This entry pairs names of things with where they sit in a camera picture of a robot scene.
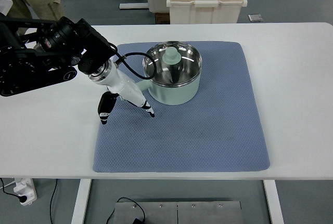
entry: mint green pot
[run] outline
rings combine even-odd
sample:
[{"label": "mint green pot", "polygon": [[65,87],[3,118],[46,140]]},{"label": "mint green pot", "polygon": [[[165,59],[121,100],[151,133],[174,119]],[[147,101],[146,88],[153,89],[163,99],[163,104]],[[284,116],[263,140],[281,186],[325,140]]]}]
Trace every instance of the mint green pot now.
[{"label": "mint green pot", "polygon": [[[175,58],[170,57],[168,52],[175,52]],[[202,64],[201,55],[195,47],[184,42],[163,42],[149,49],[147,54],[155,60],[157,74],[151,80],[137,83],[141,91],[148,89],[154,99],[168,105],[186,103],[195,96]],[[146,76],[153,73],[153,65],[148,58],[144,58],[143,67]]]}]

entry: metal plate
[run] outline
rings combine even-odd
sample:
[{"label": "metal plate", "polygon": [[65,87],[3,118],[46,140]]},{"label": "metal plate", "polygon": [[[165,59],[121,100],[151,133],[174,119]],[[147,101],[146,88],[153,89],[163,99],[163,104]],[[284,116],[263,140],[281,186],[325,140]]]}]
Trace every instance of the metal plate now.
[{"label": "metal plate", "polygon": [[[138,202],[146,224],[242,224],[240,202]],[[142,210],[131,202],[117,202],[113,223],[143,220]]]}]

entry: blue mat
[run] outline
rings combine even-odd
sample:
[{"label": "blue mat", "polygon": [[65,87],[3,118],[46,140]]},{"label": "blue mat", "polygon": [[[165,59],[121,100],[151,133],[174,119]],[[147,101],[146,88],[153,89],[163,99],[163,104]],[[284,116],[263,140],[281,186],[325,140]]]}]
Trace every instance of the blue mat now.
[{"label": "blue mat", "polygon": [[[144,95],[155,111],[117,100],[100,124],[96,172],[241,172],[270,166],[243,50],[233,42],[188,42],[202,56],[197,94],[166,106]],[[157,43],[124,44],[120,54],[146,52]],[[142,57],[129,65],[143,75]],[[120,70],[139,81],[123,64]]]}]

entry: khaki pants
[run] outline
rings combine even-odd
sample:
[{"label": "khaki pants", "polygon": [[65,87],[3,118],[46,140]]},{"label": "khaki pants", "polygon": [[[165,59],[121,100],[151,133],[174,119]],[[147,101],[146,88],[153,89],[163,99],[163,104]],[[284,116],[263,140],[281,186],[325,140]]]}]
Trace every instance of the khaki pants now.
[{"label": "khaki pants", "polygon": [[27,5],[43,20],[59,20],[65,14],[60,0],[12,0],[13,6],[7,16],[11,18],[32,19]]}]

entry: pot rim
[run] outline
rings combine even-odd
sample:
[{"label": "pot rim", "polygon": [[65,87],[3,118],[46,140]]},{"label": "pot rim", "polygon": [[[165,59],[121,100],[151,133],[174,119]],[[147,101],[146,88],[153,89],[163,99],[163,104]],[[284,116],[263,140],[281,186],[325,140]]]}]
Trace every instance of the pot rim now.
[{"label": "pot rim", "polygon": [[[193,76],[191,79],[187,80],[187,81],[184,81],[182,83],[177,83],[177,84],[165,84],[165,83],[161,83],[161,82],[158,82],[156,80],[154,80],[154,78],[150,79],[150,81],[158,86],[162,86],[162,87],[167,87],[167,88],[179,88],[179,87],[182,87],[182,86],[185,86],[185,85],[188,85],[190,83],[192,83],[194,80],[197,79],[197,77],[201,74],[201,69],[202,69],[202,58],[201,58],[201,54],[199,53],[199,51],[192,45],[186,43],[186,42],[181,42],[181,41],[165,41],[165,42],[161,42],[161,43],[158,43],[156,45],[154,45],[152,48],[150,48],[146,53],[149,54],[149,52],[151,52],[152,50],[156,49],[157,47],[159,46],[167,46],[167,47],[171,47],[171,46],[174,46],[174,45],[179,45],[180,46],[186,46],[186,47],[189,47],[193,50],[193,52],[198,56],[199,58],[199,69],[198,69],[198,72],[195,76]],[[145,69],[145,61],[147,60],[148,58],[145,57],[143,59],[143,68],[144,68],[144,73],[146,76],[149,76],[146,72],[146,69]]]}]

